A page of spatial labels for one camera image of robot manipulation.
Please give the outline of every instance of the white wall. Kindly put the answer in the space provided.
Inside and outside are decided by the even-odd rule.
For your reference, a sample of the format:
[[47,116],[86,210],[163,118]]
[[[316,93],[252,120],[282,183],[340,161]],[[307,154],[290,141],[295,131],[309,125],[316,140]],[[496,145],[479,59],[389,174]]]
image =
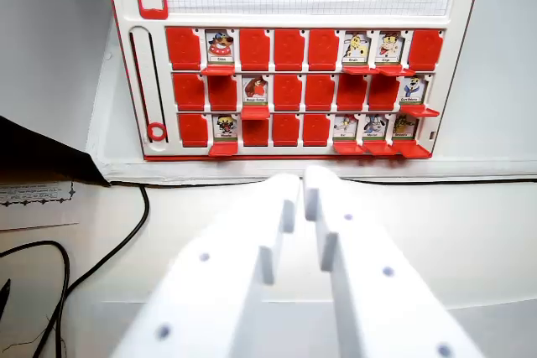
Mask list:
[[84,150],[110,0],[0,0],[0,115]]

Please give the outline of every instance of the red plastic flip tile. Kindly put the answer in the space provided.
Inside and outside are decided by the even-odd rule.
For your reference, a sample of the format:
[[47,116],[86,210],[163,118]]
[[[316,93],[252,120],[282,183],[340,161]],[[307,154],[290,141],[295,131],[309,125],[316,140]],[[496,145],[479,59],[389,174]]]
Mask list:
[[369,111],[392,111],[399,91],[395,77],[375,75],[369,90]]
[[270,111],[266,105],[245,105],[242,107],[241,119],[244,121],[259,121],[269,119]]
[[194,73],[173,73],[175,102],[180,111],[203,111],[205,88]]
[[302,70],[305,38],[298,29],[274,30],[276,70]]
[[272,139],[274,146],[296,147],[299,141],[300,121],[294,113],[272,115]]
[[423,104],[419,105],[402,105],[401,112],[408,113],[413,117],[438,117],[440,113],[430,109]]
[[269,120],[242,121],[242,140],[245,146],[265,147],[269,145]]
[[237,82],[230,76],[207,77],[209,102],[212,111],[235,111],[237,109]]
[[274,76],[274,109],[298,111],[302,97],[302,81],[297,75]]
[[415,140],[396,140],[392,147],[403,154],[405,158],[430,158],[432,155]]
[[304,115],[302,140],[305,146],[326,147],[329,132],[330,119],[325,114],[311,113]]
[[364,66],[343,66],[343,73],[348,75],[377,75],[377,69],[371,69],[368,65]]
[[207,147],[207,120],[197,113],[179,115],[179,133],[183,147]]
[[209,157],[231,157],[238,153],[237,142],[214,143],[209,150]]
[[384,65],[377,66],[377,70],[381,75],[387,75],[389,77],[403,76],[412,77],[416,74],[411,69],[405,69],[402,65]]
[[334,142],[334,150],[341,155],[360,155],[366,152],[366,149],[352,142]]
[[203,75],[234,75],[235,65],[208,65],[201,73]]
[[336,104],[338,111],[361,111],[368,83],[362,75],[340,75]]
[[409,53],[411,70],[432,71],[440,58],[444,39],[437,29],[416,29]]
[[166,27],[169,61],[174,70],[200,69],[200,37],[193,29]]
[[305,109],[330,111],[335,86],[331,75],[308,75],[305,83]]
[[311,29],[308,63],[310,70],[335,70],[339,37],[333,29]]
[[389,146],[384,140],[373,140],[371,142],[363,142],[363,147],[372,155],[395,155],[397,150]]
[[241,29],[239,33],[242,70],[268,70],[270,38],[264,29]]

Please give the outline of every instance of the black cable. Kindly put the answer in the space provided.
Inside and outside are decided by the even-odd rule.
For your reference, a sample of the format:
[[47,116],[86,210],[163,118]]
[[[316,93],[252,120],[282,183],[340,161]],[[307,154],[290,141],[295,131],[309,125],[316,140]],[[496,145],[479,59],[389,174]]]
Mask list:
[[[131,239],[134,238],[134,236],[142,229],[143,224],[145,224],[145,221],[148,219],[149,216],[149,197],[148,193],[145,190],[145,187],[143,185],[139,186],[140,191],[142,192],[143,197],[143,214],[142,218],[140,219],[139,223],[134,227],[134,229],[127,235],[125,239],[123,239],[119,245],[114,247],[105,257],[103,257],[95,266],[93,266],[91,269],[89,269],[85,274],[80,276],[74,283],[72,283],[68,288],[67,292],[65,294],[65,298],[68,298],[69,295],[75,290],[76,287],[78,287],[81,283],[83,283],[85,280],[87,280],[94,272],[96,272],[99,268],[102,267],[106,262],[108,262],[116,253],[121,251],[121,249],[127,245]],[[54,313],[52,313],[52,316],[50,317],[49,324],[47,324],[46,329],[44,330],[43,337],[41,337],[41,340],[39,341],[39,344],[37,346],[37,349],[34,352],[33,358],[38,358],[41,355],[41,352],[43,351],[44,346],[46,345],[47,339],[49,338],[50,332],[53,330],[54,324],[56,321],[58,321],[58,324],[56,325],[56,334],[59,334],[60,332],[60,322],[61,322],[61,311],[63,309],[63,305],[60,306],[58,304],[56,306],[56,309]]]
[[65,299],[67,298],[67,285],[69,284],[69,275],[70,275],[70,262],[69,262],[69,255],[67,254],[67,251],[60,243],[56,241],[37,241],[37,242],[30,242],[24,245],[16,246],[13,249],[9,249],[5,252],[2,252],[0,253],[0,258],[9,256],[15,252],[24,251],[31,247],[45,246],[45,245],[54,246],[55,248],[57,248],[60,251],[61,256],[63,257],[63,260],[64,260],[64,283],[61,288],[60,301],[56,305],[56,310],[55,310],[55,312],[58,311],[58,320],[57,320],[58,323],[56,325],[57,331],[56,331],[56,337],[55,337],[56,358],[61,358],[61,341],[62,341],[61,339],[61,316],[64,311]]

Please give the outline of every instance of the character card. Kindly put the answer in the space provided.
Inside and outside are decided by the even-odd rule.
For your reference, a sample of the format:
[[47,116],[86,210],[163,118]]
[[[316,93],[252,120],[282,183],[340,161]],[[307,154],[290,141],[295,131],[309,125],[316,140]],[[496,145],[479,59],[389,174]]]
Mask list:
[[226,29],[205,31],[207,45],[207,63],[216,65],[233,64],[233,37]]
[[366,115],[366,126],[363,128],[362,140],[384,140],[388,119],[384,116]]
[[358,121],[354,115],[336,115],[334,117],[334,141],[354,140]]
[[399,31],[384,32],[378,37],[378,49],[375,55],[377,65],[396,65],[401,61],[404,38]]
[[399,92],[399,104],[423,104],[427,84],[423,76],[405,77]]
[[215,142],[237,141],[237,121],[231,115],[212,117]]
[[269,83],[262,75],[242,76],[243,105],[267,105],[269,102]]
[[345,33],[343,59],[344,65],[366,65],[368,63],[371,40],[365,33],[347,31]]
[[418,119],[410,115],[398,115],[395,119],[393,140],[411,140],[416,135]]

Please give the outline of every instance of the black object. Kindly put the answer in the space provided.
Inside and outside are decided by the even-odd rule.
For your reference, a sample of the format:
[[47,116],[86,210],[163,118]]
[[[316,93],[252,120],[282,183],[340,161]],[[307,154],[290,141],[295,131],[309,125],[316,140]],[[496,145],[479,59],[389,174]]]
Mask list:
[[11,278],[6,281],[0,290],[0,319],[2,319],[3,310],[8,303],[9,291],[11,290]]

